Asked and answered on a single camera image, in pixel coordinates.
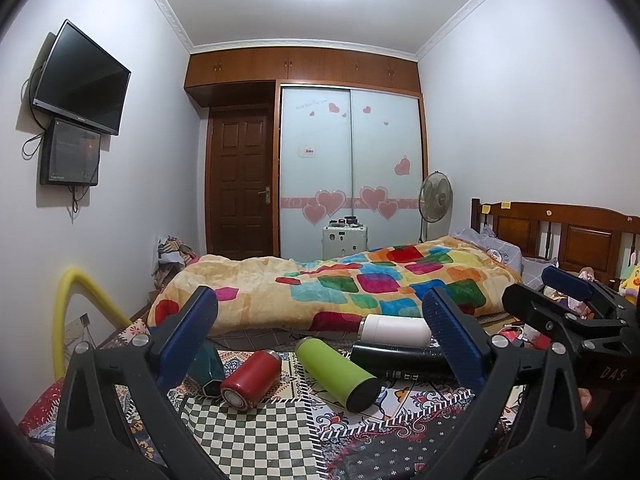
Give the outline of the wooden headboard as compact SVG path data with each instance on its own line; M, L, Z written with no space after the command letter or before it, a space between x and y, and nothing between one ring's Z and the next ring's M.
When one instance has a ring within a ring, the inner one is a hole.
M471 200L471 228L492 229L500 240L529 258L558 260L577 272L593 268L605 284L620 280L630 255L639 248L639 218L593 206Z

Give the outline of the wall mounted black television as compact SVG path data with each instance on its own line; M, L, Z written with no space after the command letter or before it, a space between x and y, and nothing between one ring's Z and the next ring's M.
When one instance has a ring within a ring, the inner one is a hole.
M116 136L130 76L125 65L66 20L43 63L32 105Z

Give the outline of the red thermos bottle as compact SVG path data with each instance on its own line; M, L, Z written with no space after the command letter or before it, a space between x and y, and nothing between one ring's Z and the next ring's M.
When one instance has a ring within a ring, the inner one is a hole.
M238 411L252 410L280 380L281 358L272 350L254 352L220 386L222 400Z

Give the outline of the black thermos bottle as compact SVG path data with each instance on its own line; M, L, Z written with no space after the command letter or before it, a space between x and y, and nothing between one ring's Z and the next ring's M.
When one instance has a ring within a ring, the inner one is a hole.
M349 359L378 378L456 380L439 348L401 348L358 341L352 346Z

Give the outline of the grey pillow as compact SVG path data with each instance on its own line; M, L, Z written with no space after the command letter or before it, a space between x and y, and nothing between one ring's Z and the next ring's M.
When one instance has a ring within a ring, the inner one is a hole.
M479 233L471 228L465 228L454 234L454 237L482 248L492 258L518 272L523 283L537 292L544 289L542 281L544 269L549 266L555 268L559 266L558 260L555 258L547 260L524 257L521 248L505 240L500 240L491 230L488 233Z

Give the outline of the colourful patchwork quilt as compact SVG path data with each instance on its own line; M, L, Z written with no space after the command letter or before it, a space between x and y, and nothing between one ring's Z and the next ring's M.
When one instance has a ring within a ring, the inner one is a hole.
M466 314L498 314L504 290L521 279L486 250L452 236L311 262L206 255L165 286L148 324L160 326L195 289L207 286L218 299L213 336L238 330L355 333L368 314L416 318L433 287L445 289Z

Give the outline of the teal faceted cup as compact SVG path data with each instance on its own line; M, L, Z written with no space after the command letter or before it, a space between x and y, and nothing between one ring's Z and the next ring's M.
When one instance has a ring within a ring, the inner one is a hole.
M226 372L217 349L208 342L204 342L196 352L186 376L198 387L198 392L202 396L219 398Z

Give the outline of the standing electric fan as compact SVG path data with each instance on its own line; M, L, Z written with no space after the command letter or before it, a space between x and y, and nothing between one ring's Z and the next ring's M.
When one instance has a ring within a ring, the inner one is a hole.
M418 209L421 216L421 240L425 242L428 227L446 217L452 203L451 183L441 171L433 171L422 182Z

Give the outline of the yellow plush toy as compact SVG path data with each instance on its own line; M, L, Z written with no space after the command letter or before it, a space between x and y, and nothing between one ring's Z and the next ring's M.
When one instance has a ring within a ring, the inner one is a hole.
M620 278L618 292L635 306L638 304L640 288L640 263L639 252L636 250L630 255L630 266L623 270Z

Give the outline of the green thermos bottle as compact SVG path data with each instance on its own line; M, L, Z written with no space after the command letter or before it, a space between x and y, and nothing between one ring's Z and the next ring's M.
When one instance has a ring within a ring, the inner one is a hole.
M318 338L300 340L295 354L304 370L349 412L367 410L381 392L377 377Z

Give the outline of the brown wooden door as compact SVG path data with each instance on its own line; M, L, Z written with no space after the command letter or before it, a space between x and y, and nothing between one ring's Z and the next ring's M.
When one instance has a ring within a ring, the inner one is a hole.
M233 260L273 254L272 149L268 107L209 114L204 202L210 254Z

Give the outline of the patterned checkered bed sheet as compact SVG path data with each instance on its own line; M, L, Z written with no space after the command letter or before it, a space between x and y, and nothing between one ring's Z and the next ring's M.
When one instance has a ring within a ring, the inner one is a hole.
M409 479L456 426L472 393L393 379L367 411L349 413L284 352L280 382L254 410L201 396L190 382L168 400L231 479Z

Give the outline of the black wall screen box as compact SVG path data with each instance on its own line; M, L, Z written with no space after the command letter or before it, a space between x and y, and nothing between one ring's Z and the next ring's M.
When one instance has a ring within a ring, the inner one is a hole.
M101 136L62 119L53 119L43 136L41 185L97 186Z

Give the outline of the wall power socket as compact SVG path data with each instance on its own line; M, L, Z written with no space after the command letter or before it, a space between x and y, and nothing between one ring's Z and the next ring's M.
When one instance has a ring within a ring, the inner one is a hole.
M63 351L66 356L80 342L88 342L94 344L94 340L89 330L90 320L87 313L78 316L73 321L65 325L63 332Z

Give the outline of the sliding wardrobe with hearts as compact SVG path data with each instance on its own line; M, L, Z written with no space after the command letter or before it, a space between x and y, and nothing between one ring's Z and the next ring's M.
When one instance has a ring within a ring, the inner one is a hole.
M415 62L313 47L198 53L184 88L208 118L270 109L272 256L322 258L322 229L345 216L368 228L368 247L416 239L426 147Z

